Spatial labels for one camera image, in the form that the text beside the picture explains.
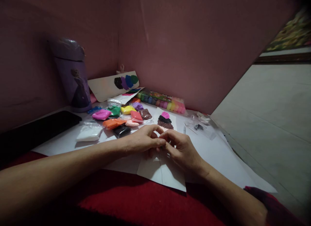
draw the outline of hand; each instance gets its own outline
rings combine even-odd
[[[206,162],[200,157],[188,135],[175,130],[167,130],[159,138],[166,140],[164,148],[183,170],[195,172],[196,174],[202,172]]]
[[[127,144],[126,154],[130,155],[148,150],[149,156],[152,157],[152,148],[159,149],[159,147],[166,143],[164,139],[159,139],[154,131],[159,134],[163,133],[163,130],[159,125],[145,125],[133,134],[120,139]]]

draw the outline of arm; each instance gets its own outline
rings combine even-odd
[[[205,162],[194,148],[189,136],[168,130],[159,138],[164,138],[167,141],[165,148],[172,159],[184,170],[201,177],[205,185],[239,223],[242,225],[265,225],[267,209],[263,203]]]
[[[158,125],[144,126],[121,139],[0,171],[0,222],[29,214],[108,163],[164,145],[155,130],[163,132]]]

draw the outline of white floor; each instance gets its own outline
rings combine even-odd
[[[310,222],[311,65],[253,65],[212,114],[232,148]]]

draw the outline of template paper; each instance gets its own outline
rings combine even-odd
[[[168,128],[177,129],[176,117],[174,115],[157,108],[153,117],[158,121],[158,125],[162,125],[161,127],[164,130],[168,130]],[[184,173],[169,157],[166,151],[154,154],[151,159],[146,160],[142,158],[139,163],[137,175],[148,178],[164,186],[186,192]]]
[[[125,105],[129,100],[131,100],[137,93],[139,93],[144,87],[138,87],[131,90],[131,92],[123,93],[118,96],[113,97],[113,99],[121,102]]]
[[[108,98],[128,92],[139,86],[138,77],[135,71],[118,75],[93,79],[88,81],[88,85],[99,102]]]

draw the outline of paper sheet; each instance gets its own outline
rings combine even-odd
[[[139,86],[135,71],[88,80],[88,85],[99,102],[124,94]]]
[[[157,108],[153,115],[154,120],[158,121],[159,116],[162,115],[163,112],[162,109]],[[169,116],[163,114],[166,118],[171,120],[171,123],[165,123],[167,124],[164,125],[164,129],[166,130],[171,126],[177,130],[176,117],[172,114],[173,113],[168,113]],[[148,178],[159,184],[186,192],[184,173],[169,157],[166,151],[154,154],[152,159],[141,159],[137,175]]]
[[[120,94],[118,96],[113,97],[113,99],[121,102],[122,105],[125,105],[128,101],[130,101],[137,93],[139,93],[144,87],[134,88],[137,90],[135,93],[129,94]]]
[[[147,108],[151,115],[155,118],[157,115],[157,108],[154,106],[147,105],[142,102],[144,108]],[[184,122],[187,117],[179,114],[174,114],[169,112],[171,115],[176,117],[177,131],[183,132]],[[195,111],[189,110],[189,115],[194,114]],[[80,117],[85,117],[87,114],[77,114]],[[65,152],[74,151],[76,149],[85,148],[91,146],[96,142],[79,142],[76,143],[75,139],[80,133],[82,125],[76,125],[71,129],[57,135],[56,137],[50,139],[44,144],[36,147],[33,151],[41,153],[43,155],[51,156],[57,155]],[[200,154],[200,156],[210,163],[214,168],[221,172],[230,181],[235,183],[241,188],[245,186],[252,186],[260,188],[264,191],[276,193],[277,191],[268,182],[259,177],[250,167],[248,167],[231,149],[227,140],[225,139],[222,132],[218,129],[216,125],[213,125],[213,129],[217,136],[213,141],[208,138],[203,138],[196,135],[194,132],[187,128],[186,134],[190,136],[191,141]],[[116,139],[111,131],[104,130],[101,134],[99,142],[104,142],[107,140]],[[117,160],[109,164],[106,169],[115,170],[125,173],[136,173],[138,166],[140,164],[140,154],[137,156],[129,156],[123,158],[122,160]],[[186,176],[186,182],[199,182],[193,179],[192,176]]]

